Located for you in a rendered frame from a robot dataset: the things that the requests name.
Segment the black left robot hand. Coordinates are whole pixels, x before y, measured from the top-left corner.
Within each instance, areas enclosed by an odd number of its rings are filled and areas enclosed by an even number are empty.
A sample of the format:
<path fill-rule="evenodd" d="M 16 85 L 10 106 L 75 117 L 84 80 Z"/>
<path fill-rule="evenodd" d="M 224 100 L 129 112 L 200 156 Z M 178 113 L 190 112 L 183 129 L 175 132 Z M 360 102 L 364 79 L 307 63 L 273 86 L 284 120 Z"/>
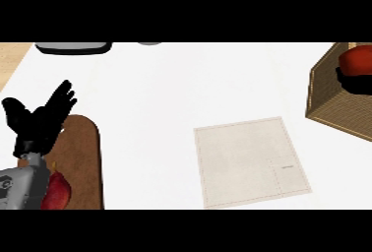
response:
<path fill-rule="evenodd" d="M 28 153 L 44 156 L 53 147 L 62 124 L 76 102 L 70 83 L 64 80 L 57 86 L 44 106 L 31 112 L 11 97 L 1 100 L 7 126 L 16 133 L 13 156 Z"/>

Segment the beige cloth placemat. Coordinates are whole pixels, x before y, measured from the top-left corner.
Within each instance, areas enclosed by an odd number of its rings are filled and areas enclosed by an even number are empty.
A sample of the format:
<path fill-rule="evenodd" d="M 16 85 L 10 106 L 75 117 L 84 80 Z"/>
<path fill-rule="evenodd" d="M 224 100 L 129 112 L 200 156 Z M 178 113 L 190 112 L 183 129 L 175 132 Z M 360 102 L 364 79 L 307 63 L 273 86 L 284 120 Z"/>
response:
<path fill-rule="evenodd" d="M 197 128 L 194 142 L 206 209 L 311 192 L 280 117 Z"/>

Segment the red bell pepper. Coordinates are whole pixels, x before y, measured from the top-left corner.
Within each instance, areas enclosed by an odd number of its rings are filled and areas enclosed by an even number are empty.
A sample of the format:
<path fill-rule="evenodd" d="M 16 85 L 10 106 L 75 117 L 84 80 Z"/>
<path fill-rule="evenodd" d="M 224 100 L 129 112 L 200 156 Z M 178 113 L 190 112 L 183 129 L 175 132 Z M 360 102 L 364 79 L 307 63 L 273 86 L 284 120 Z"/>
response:
<path fill-rule="evenodd" d="M 338 66 L 345 76 L 372 75 L 372 45 L 360 45 L 338 56 Z"/>

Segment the brown wooden cutting board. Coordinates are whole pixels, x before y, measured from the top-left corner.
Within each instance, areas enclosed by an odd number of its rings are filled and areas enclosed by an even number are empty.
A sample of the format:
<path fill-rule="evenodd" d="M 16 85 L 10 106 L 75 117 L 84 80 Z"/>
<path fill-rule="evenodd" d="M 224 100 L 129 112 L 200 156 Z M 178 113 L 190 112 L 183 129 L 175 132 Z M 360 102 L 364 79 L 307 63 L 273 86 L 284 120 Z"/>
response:
<path fill-rule="evenodd" d="M 56 170 L 70 186 L 67 210 L 103 210 L 100 135 L 94 122 L 82 115 L 63 121 L 45 167 L 56 162 Z"/>

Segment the pale wooden board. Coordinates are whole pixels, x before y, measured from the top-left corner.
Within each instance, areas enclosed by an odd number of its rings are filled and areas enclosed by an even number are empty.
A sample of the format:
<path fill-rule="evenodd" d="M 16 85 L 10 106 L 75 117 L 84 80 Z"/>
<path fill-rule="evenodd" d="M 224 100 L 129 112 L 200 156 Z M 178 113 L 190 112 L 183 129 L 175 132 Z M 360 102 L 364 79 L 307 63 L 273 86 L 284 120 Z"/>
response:
<path fill-rule="evenodd" d="M 0 42 L 0 92 L 4 89 L 31 46 L 31 42 Z"/>

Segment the grey and black appliance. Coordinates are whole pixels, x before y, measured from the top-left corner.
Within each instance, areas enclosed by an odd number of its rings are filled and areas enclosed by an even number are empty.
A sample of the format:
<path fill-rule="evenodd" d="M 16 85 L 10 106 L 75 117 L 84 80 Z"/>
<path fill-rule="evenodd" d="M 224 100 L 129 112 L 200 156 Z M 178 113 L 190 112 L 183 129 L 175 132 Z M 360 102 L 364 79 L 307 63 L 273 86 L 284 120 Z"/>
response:
<path fill-rule="evenodd" d="M 35 47 L 44 54 L 91 55 L 110 50 L 110 42 L 36 42 Z"/>

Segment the red chili pepper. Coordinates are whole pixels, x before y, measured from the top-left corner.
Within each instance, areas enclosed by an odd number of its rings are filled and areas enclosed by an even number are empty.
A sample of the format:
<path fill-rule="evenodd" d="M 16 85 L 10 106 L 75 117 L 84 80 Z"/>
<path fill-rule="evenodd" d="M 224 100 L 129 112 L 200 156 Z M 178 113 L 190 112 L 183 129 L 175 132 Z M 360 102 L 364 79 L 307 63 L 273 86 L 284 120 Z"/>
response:
<path fill-rule="evenodd" d="M 48 177 L 48 185 L 45 196 L 42 198 L 42 210 L 63 210 L 70 199 L 70 186 L 56 169 L 56 162 L 51 163 L 51 175 Z"/>

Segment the tan wicker basket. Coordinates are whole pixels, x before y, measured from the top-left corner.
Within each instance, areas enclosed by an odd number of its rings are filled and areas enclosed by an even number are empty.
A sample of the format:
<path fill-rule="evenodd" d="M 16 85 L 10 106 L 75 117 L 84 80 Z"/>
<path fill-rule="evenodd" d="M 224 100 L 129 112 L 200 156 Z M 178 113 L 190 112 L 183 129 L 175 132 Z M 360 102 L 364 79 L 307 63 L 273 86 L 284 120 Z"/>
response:
<path fill-rule="evenodd" d="M 372 42 L 336 42 L 310 72 L 305 117 L 372 142 L 372 96 L 351 94 L 336 80 L 338 56 Z"/>

